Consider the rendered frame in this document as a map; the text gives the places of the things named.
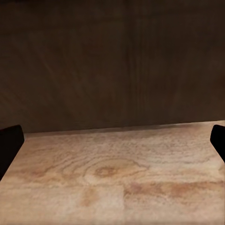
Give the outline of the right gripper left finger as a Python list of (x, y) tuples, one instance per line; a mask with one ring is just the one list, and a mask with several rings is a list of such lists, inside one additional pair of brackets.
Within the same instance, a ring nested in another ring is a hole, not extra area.
[(24, 143), (21, 125), (0, 130), (0, 181)]

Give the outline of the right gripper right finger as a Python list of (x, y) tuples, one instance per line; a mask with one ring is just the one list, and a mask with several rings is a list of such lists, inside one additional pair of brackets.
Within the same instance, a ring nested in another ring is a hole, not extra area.
[(210, 142), (213, 144), (223, 161), (225, 162), (225, 127), (214, 125), (211, 132)]

